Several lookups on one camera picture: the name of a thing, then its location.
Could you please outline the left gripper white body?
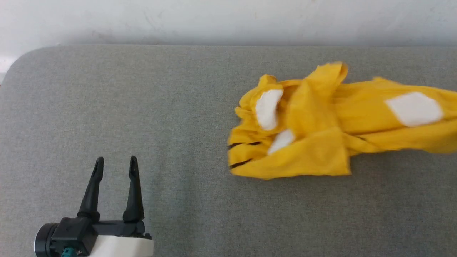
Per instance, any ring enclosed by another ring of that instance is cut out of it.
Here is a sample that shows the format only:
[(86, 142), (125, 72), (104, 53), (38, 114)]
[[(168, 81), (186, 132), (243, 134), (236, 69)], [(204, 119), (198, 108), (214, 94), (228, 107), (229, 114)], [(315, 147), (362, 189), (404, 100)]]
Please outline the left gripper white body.
[(100, 221), (94, 228), (98, 237), (88, 257), (153, 257), (155, 243), (143, 221)]

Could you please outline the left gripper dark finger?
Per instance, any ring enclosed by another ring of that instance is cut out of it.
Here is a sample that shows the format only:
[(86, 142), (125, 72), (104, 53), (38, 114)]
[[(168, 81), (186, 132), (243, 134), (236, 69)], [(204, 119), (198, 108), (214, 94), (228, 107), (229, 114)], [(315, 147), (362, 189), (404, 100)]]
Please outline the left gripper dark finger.
[(129, 195), (127, 207), (123, 214), (124, 222), (139, 222), (144, 219), (144, 207), (139, 177), (139, 166), (135, 156), (131, 156), (129, 166)]
[(84, 197), (78, 211), (78, 217), (86, 217), (93, 222), (100, 220), (98, 212), (99, 186), (104, 174), (104, 158), (98, 157), (90, 176)]

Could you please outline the grey fabric sofa seat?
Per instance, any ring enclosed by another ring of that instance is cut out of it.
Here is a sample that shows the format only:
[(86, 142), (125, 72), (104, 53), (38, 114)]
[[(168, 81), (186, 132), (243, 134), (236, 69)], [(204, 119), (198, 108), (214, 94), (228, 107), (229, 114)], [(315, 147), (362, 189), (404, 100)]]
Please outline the grey fabric sofa seat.
[(253, 180), (227, 168), (234, 108), (264, 74), (343, 61), (457, 90), (454, 47), (77, 45), (31, 51), (0, 86), (0, 257), (35, 257), (75, 217), (96, 158), (99, 212), (120, 220), (137, 156), (154, 257), (457, 257), (457, 155), (356, 156), (348, 177)]

